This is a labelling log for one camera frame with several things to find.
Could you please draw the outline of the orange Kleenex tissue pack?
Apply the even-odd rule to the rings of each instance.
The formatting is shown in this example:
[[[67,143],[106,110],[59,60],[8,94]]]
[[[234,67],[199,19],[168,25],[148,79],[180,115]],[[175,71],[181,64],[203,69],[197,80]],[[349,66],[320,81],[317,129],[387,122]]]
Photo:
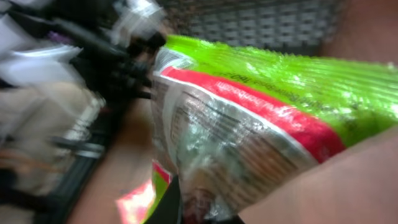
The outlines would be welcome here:
[[[147,212],[153,204],[155,192],[152,181],[148,180],[128,194],[117,199],[122,224],[142,224],[146,220]]]

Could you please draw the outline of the green Haribo candy bag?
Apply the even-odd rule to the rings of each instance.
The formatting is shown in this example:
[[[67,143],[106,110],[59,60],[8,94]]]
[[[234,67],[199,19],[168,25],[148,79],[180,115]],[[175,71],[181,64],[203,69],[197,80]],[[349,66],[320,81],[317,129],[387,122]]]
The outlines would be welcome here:
[[[397,68],[170,35],[152,77],[152,140],[184,223],[230,220],[397,124]]]

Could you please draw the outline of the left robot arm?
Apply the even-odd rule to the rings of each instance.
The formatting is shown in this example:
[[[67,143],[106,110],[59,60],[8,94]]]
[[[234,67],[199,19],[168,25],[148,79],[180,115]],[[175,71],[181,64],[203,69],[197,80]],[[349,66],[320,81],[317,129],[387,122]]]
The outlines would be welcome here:
[[[1,222],[65,223],[165,44],[155,1],[1,2]]]

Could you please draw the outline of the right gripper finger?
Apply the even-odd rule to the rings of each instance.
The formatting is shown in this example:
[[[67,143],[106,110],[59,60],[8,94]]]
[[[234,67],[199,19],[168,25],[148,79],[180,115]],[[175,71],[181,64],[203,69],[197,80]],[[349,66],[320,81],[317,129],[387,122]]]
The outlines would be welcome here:
[[[144,224],[181,224],[182,199],[179,179],[175,176],[152,215]]]

